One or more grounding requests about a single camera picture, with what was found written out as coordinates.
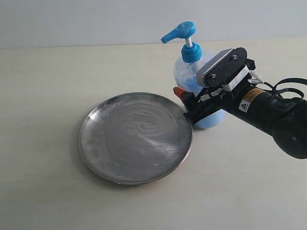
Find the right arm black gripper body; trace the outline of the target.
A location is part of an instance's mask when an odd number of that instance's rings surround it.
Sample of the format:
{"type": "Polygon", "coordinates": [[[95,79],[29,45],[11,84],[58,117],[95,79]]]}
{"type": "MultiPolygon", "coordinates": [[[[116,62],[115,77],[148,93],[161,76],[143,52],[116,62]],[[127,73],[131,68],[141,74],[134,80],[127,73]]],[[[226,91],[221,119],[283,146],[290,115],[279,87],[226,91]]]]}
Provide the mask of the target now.
{"type": "Polygon", "coordinates": [[[223,88],[216,90],[216,95],[210,90],[202,90],[197,96],[183,92],[183,103],[187,106],[184,117],[192,124],[196,124],[218,112],[221,109],[223,88]]]}

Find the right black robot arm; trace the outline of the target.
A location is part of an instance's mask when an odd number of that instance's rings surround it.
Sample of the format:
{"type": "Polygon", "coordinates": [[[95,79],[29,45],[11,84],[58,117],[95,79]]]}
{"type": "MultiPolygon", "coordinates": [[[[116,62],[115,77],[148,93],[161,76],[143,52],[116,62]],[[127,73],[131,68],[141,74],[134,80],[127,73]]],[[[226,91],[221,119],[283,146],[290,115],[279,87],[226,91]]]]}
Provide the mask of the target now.
{"type": "Polygon", "coordinates": [[[258,88],[259,77],[252,75],[253,60],[225,59],[200,71],[203,89],[194,94],[174,87],[174,94],[187,108],[185,117],[196,124],[200,120],[225,110],[242,121],[271,136],[288,155],[307,157],[307,102],[304,94],[294,88],[270,90],[258,88]]]}

